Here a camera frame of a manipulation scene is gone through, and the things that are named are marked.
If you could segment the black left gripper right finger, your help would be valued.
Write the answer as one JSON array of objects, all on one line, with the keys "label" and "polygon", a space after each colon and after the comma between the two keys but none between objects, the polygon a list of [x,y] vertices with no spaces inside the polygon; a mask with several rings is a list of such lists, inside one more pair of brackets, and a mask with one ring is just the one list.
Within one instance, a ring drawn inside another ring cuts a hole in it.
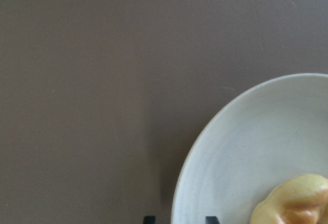
[{"label": "black left gripper right finger", "polygon": [[219,220],[216,216],[206,216],[206,224],[219,224]]}]

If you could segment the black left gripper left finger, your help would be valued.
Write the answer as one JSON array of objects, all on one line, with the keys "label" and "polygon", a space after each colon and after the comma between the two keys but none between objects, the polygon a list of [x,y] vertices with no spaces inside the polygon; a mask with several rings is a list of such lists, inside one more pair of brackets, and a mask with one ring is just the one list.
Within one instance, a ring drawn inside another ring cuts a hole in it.
[{"label": "black left gripper left finger", "polygon": [[145,216],[143,224],[156,224],[156,216]]}]

